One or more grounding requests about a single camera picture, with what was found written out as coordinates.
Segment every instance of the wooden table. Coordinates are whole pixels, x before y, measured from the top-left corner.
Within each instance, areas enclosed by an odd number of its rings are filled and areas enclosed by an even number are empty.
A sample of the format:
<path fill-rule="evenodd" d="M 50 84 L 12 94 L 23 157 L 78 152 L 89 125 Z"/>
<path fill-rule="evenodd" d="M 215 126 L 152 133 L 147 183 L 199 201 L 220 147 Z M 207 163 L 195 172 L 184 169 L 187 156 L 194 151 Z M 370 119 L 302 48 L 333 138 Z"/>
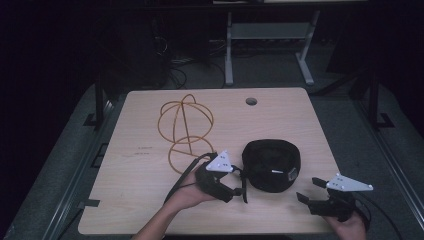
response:
<path fill-rule="evenodd" d="M 306 91 L 257 88 L 129 93 L 90 195 L 100 204 L 85 208 L 79 224 L 82 234 L 134 234 L 161 207 L 180 175 L 168 163 L 172 143 L 158 131 L 160 109 L 186 94 L 192 94 L 198 104 L 212 112 L 214 124 L 205 139 L 217 152 L 228 150 L 232 164 L 242 167 L 241 153 L 250 141 L 284 139 L 299 148 L 302 167 L 294 185 L 283 193 L 262 192 L 248 184 L 248 204 L 241 197 L 229 203 L 202 203 L 180 212 L 167 234 L 331 231 L 321 217 L 310 215 L 308 207 L 296 198 L 296 192 L 301 192 L 311 199 L 327 199 L 326 191 L 314 186 L 311 178 L 329 180 L 339 171 Z M 248 98 L 255 98 L 257 104 L 248 105 Z M 161 120 L 166 134 L 172 133 L 174 116 L 164 115 Z M 202 114 L 186 107 L 186 119 L 190 134 L 206 131 L 208 120 Z M 176 134 L 183 132 L 179 128 Z M 203 141 L 194 143 L 192 149 L 199 155 L 210 151 Z M 174 157 L 172 162 L 181 171 L 194 159 Z M 237 174 L 223 180 L 231 188 L 241 186 Z"/>

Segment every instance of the hand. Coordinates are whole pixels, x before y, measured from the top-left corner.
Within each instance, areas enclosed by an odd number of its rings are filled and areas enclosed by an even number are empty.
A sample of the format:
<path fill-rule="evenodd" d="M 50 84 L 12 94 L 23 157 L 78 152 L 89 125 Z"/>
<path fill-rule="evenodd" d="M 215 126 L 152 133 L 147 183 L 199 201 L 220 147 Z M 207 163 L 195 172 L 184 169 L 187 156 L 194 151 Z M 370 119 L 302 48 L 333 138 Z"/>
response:
<path fill-rule="evenodd" d="M 184 181 L 171 198 L 165 203 L 172 207 L 176 211 L 180 211 L 186 208 L 191 208 L 198 205 L 201 202 L 215 200 L 216 198 L 212 197 L 209 194 L 206 194 L 200 190 L 200 188 L 195 184 L 196 176 L 195 172 L 199 167 L 196 167 L 191 171 Z"/>
<path fill-rule="evenodd" d="M 366 239 L 365 225 L 357 212 L 353 212 L 352 216 L 345 222 L 339 222 L 336 217 L 323 216 L 322 218 L 330 224 L 341 240 Z"/>

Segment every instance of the gray carpet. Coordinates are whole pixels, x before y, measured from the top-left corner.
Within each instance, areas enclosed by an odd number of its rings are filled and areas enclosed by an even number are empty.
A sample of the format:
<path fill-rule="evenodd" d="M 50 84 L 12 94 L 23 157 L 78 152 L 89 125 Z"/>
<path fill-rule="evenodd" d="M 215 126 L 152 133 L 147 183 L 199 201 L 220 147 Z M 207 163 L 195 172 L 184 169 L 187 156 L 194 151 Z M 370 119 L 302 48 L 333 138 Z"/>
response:
<path fill-rule="evenodd" d="M 341 77 L 338 74 L 325 72 L 331 51 L 332 46 L 319 45 L 313 46 L 310 50 L 307 62 L 316 81 L 314 86 L 306 86 L 303 82 L 299 67 L 295 62 L 294 49 L 291 47 L 283 49 L 280 54 L 235 58 L 233 60 L 235 83 L 232 87 L 303 87 L 308 92 L 317 91 Z M 223 57 L 212 59 L 221 68 L 223 60 Z M 187 74 L 185 84 L 187 89 L 220 88 L 224 81 L 224 76 L 216 65 L 189 64 L 179 69 Z M 172 81 L 169 81 L 163 89 L 174 88 Z M 311 97 L 340 171 L 348 177 L 373 184 L 375 190 L 367 193 L 366 196 L 375 201 L 389 215 L 401 232 L 403 239 L 424 239 L 423 229 L 418 224 L 393 177 L 385 154 L 382 153 L 376 142 L 375 132 L 365 121 L 360 103 L 347 97 L 349 88 L 350 83 L 343 85 L 326 97 Z M 380 92 L 380 112 L 389 115 L 395 128 L 382 129 L 379 134 L 384 137 L 396 158 L 400 160 L 399 164 L 408 175 L 417 195 L 423 199 L 423 178 L 420 175 L 424 170 L 422 161 L 424 159 L 424 141 L 403 115 L 391 93 L 383 87 Z M 61 239 L 129 238 L 129 236 L 83 236 L 77 231 L 81 216 L 78 214 L 80 211 L 77 206 L 80 202 L 87 200 L 98 172 L 97 168 L 90 168 L 91 161 L 101 143 L 109 141 L 124 101 L 125 95 L 122 95 L 118 101 L 113 103 L 113 107 L 106 115 L 107 121 L 100 131 L 95 132 L 93 127 L 83 126 L 87 115 L 95 111 L 94 88 L 91 87 L 87 90 L 17 214 L 13 223 L 14 233 L 8 239 L 57 239 L 60 233 L 63 233 Z M 82 168 L 82 172 L 75 174 L 78 166 L 81 166 L 79 164 L 85 167 Z M 48 238 L 44 235 L 48 229 L 52 228 L 50 222 L 55 216 L 57 206 L 63 200 L 62 197 L 68 189 L 71 179 L 76 175 L 80 176 L 80 180 L 70 201 L 66 202 L 66 209 L 62 211 L 64 221 L 57 226 L 54 237 Z M 363 201 L 372 212 L 368 239 L 398 239 L 383 214 L 367 200 L 363 199 Z M 337 239 L 334 234 L 291 235 L 289 237 L 299 240 Z"/>

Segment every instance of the black cap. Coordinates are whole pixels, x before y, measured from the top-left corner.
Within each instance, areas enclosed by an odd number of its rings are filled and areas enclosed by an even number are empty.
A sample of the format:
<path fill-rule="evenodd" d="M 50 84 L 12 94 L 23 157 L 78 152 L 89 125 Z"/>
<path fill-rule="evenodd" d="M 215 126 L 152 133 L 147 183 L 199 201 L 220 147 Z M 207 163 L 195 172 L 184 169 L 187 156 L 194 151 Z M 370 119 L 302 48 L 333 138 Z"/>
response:
<path fill-rule="evenodd" d="M 279 139 L 249 142 L 243 150 L 243 173 L 257 189 L 278 193 L 288 189 L 300 171 L 299 149 Z"/>

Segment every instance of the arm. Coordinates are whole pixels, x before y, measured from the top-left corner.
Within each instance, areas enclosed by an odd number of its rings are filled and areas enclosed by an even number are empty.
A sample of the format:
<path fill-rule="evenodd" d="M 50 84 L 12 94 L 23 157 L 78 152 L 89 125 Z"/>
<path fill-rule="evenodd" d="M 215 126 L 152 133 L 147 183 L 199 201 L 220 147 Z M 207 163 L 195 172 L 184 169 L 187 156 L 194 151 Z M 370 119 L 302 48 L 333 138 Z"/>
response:
<path fill-rule="evenodd" d="M 353 212 L 345 222 L 339 222 L 336 217 L 323 218 L 330 224 L 340 240 L 366 240 L 365 225 L 358 213 Z"/>
<path fill-rule="evenodd" d="M 193 170 L 181 183 L 181 188 L 159 209 L 150 221 L 132 238 L 132 240 L 160 240 L 174 217 L 183 209 L 191 208 L 204 201 L 215 198 L 202 192 L 196 184 Z"/>

